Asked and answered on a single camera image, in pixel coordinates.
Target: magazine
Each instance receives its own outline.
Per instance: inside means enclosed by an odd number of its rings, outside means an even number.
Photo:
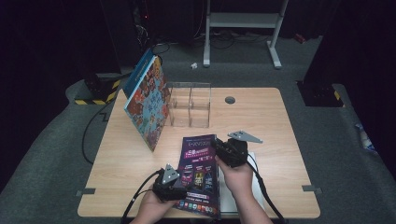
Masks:
[[[216,150],[210,142],[214,134],[184,137],[178,170],[187,198],[174,207],[195,214],[220,219],[218,165]]]
[[[124,87],[130,93],[124,110],[153,151],[168,116],[170,92],[158,57],[146,53],[139,64]]]

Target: black cable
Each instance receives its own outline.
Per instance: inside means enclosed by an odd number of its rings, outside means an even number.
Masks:
[[[154,52],[154,49],[157,48],[157,47],[159,47],[159,46],[166,46],[167,49],[165,49],[165,50],[163,50],[163,51],[160,51],[160,52]],[[170,48],[171,48],[170,44],[167,43],[167,42],[164,42],[164,43],[162,43],[162,44],[156,44],[156,45],[152,46],[152,47],[151,47],[151,50],[152,50],[152,53],[153,53],[153,54],[158,55],[158,54],[161,54],[161,53],[165,53],[165,52],[168,51]]]
[[[264,181],[262,180],[262,177],[259,175],[259,172],[256,171],[253,167],[253,165],[250,164],[250,162],[247,161],[247,165],[253,170],[253,173],[256,175],[257,180],[259,181],[260,189],[262,190],[262,196],[264,196],[265,201],[268,202],[270,207],[274,210],[275,214],[279,217],[279,220],[281,223],[286,224],[285,218],[283,218],[282,214],[277,210],[277,208],[274,206],[273,202],[271,201],[270,197],[268,196],[267,189],[264,185]]]
[[[110,81],[118,81],[118,80],[124,79],[126,77],[129,77],[132,74],[132,72],[133,71],[128,72],[127,74],[120,74],[119,76],[116,76],[116,77],[99,77],[99,80],[108,81],[108,82],[110,82]]]
[[[105,106],[103,106],[98,112],[96,112],[95,115],[93,115],[93,117],[90,119],[90,121],[88,122],[87,126],[85,127],[84,130],[84,134],[82,135],[82,140],[81,140],[81,151],[82,151],[82,156],[84,157],[85,161],[87,161],[90,164],[93,164],[93,161],[90,161],[87,157],[87,155],[85,154],[85,148],[84,148],[84,142],[85,142],[85,135],[87,134],[88,128],[90,127],[92,121],[94,118],[96,118],[96,116],[101,113],[106,107],[108,107],[111,103],[113,103],[114,100],[112,100],[111,102],[107,103]]]
[[[225,41],[231,41],[231,43],[226,46],[226,47],[217,47],[215,45],[216,41],[219,42],[225,42]],[[213,38],[213,40],[210,42],[210,47],[214,48],[214,49],[228,49],[230,48],[233,44],[235,43],[235,37],[231,34],[227,34],[227,35],[219,35],[219,36],[215,36],[215,38]]]
[[[254,160],[254,158],[250,154],[248,154],[248,156],[253,160],[254,164],[256,165],[256,171],[258,173],[259,172],[259,166],[257,165],[256,160]]]
[[[142,194],[142,193],[146,193],[147,191],[152,191],[152,189],[145,189],[142,192],[140,192],[139,195]]]
[[[262,41],[266,41],[270,37],[269,35],[257,35],[256,37],[252,36],[252,37],[254,37],[253,39],[246,40],[246,39],[239,39],[238,37],[240,37],[240,36],[237,36],[235,38],[235,42],[236,43],[254,44],[254,43],[259,43],[259,42],[262,42]]]
[[[200,22],[199,22],[199,26],[198,26],[198,28],[197,28],[197,31],[195,32],[195,35],[193,36],[194,38],[195,38],[195,37],[199,34],[199,32],[201,31],[201,27],[202,27],[202,24],[203,24],[203,21],[204,21],[204,15],[206,15],[206,12],[205,12],[205,2],[202,1],[201,19],[200,19]]]
[[[143,192],[140,192],[140,190],[146,185],[147,182],[149,182],[149,180],[150,180],[153,176],[159,175],[159,174],[161,174],[161,173],[163,173],[163,172],[164,172],[164,169],[161,168],[160,170],[158,170],[158,171],[154,172],[152,175],[150,175],[150,176],[143,182],[143,184],[139,187],[139,189],[137,190],[137,192],[134,194],[134,197],[133,197],[132,200],[129,202],[128,206],[126,207],[125,212],[124,212],[124,214],[122,215],[122,218],[121,218],[121,224],[123,224],[123,223],[125,222],[125,219],[126,219],[126,217],[128,216],[128,213],[129,213],[129,211],[131,210],[132,205],[134,205],[134,201],[136,201],[137,197],[138,197],[141,193],[147,191],[147,190],[145,190],[145,191],[143,191]]]

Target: gray floor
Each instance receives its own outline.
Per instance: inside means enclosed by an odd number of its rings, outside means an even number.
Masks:
[[[320,39],[299,44],[279,39],[282,69],[275,70],[264,38],[211,50],[211,66],[202,67],[203,47],[160,46],[163,71],[170,81],[211,82],[214,87],[280,89],[317,195],[321,215],[291,219],[296,223],[396,223],[396,183],[381,159],[361,148],[354,125],[359,122],[342,85],[334,87],[345,107],[307,107],[298,91]],[[215,47],[230,42],[213,41]],[[193,63],[198,68],[191,69]],[[82,81],[65,93],[70,105],[37,137],[0,196],[1,223],[119,223],[119,218],[79,217],[77,210],[91,165],[81,154],[85,127],[100,105],[73,103]],[[108,117],[109,105],[104,112]],[[96,117],[85,137],[87,156],[94,160],[106,128]],[[162,223],[175,222],[165,220]]]

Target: black equipment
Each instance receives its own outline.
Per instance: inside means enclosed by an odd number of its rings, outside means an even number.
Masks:
[[[220,139],[215,138],[211,144],[216,149],[216,155],[230,167],[234,168],[246,163],[253,170],[253,173],[256,175],[259,181],[260,189],[262,190],[262,196],[264,196],[265,201],[267,201],[274,210],[276,215],[279,217],[280,222],[286,224],[287,221],[276,209],[270,197],[268,196],[267,189],[264,185],[262,177],[259,175],[258,169],[256,170],[253,165],[248,162],[248,143],[246,141],[239,141],[234,138],[230,138],[226,143],[224,143]]]
[[[131,210],[134,201],[136,201],[137,197],[147,190],[140,191],[146,183],[155,175],[159,175],[154,182],[152,187],[152,191],[157,195],[157,197],[161,200],[161,202],[173,201],[173,200],[183,200],[187,197],[187,189],[185,188],[177,188],[175,187],[175,183],[179,177],[179,173],[172,168],[170,164],[166,164],[165,170],[161,168],[160,170],[154,172],[150,175],[140,186],[137,192],[134,194],[134,197],[129,202],[128,206],[125,209],[125,212],[121,218],[121,224],[126,223],[126,217]]]

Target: clear acrylic organizer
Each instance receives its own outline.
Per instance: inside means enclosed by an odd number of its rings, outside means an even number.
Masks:
[[[208,128],[210,117],[210,83],[168,82],[169,122],[175,127]]]

